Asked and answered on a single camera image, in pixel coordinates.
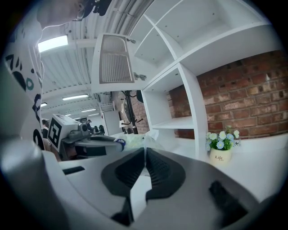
metal hinge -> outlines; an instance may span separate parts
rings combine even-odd
[[[138,78],[140,78],[142,81],[145,81],[145,79],[147,78],[147,76],[146,76],[146,75],[143,75],[143,74],[138,75],[138,74],[136,74],[136,73],[134,72],[134,78],[135,78],[135,80],[138,80]]]
[[[127,40],[127,41],[130,41],[130,42],[132,42],[133,44],[135,44],[135,43],[136,43],[136,41],[135,41],[135,40],[133,40],[133,39],[129,39],[129,38],[126,38],[126,40]]]

white flower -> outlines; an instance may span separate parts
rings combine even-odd
[[[240,132],[239,132],[238,130],[235,130],[235,131],[234,131],[234,136],[235,136],[236,138],[239,138],[239,133],[240,133]]]
[[[225,131],[221,131],[221,132],[219,133],[219,137],[220,137],[222,140],[224,140],[224,139],[226,138],[226,133],[225,133]]]
[[[206,139],[208,139],[210,137],[210,134],[211,134],[210,132],[206,133]]]
[[[209,135],[209,137],[210,137],[211,140],[215,140],[215,139],[217,139],[217,134],[216,133],[211,133]]]

potted plant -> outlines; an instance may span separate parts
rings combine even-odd
[[[232,157],[232,147],[239,144],[239,131],[230,130],[230,127],[226,127],[225,131],[221,131],[219,134],[208,132],[206,134],[206,150],[210,152],[210,159],[212,162],[227,163]]]

white shirt with black print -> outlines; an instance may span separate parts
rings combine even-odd
[[[22,133],[23,139],[33,138],[44,149],[41,134],[41,97],[44,68],[38,50],[42,37],[42,27],[37,20],[37,7],[34,7],[19,23],[8,40],[3,58],[11,77],[21,85],[32,101],[29,118]]]

shelving unit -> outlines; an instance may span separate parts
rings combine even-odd
[[[159,130],[159,143],[196,159],[206,154],[207,131],[197,76],[282,48],[272,25],[242,0],[155,0],[127,38],[136,40],[127,42],[132,72],[146,75],[146,80],[99,84],[99,36],[92,92],[142,90],[148,123],[150,129]],[[180,85],[185,87],[192,116],[172,118],[166,94]],[[194,129],[195,140],[175,138],[174,129]]]

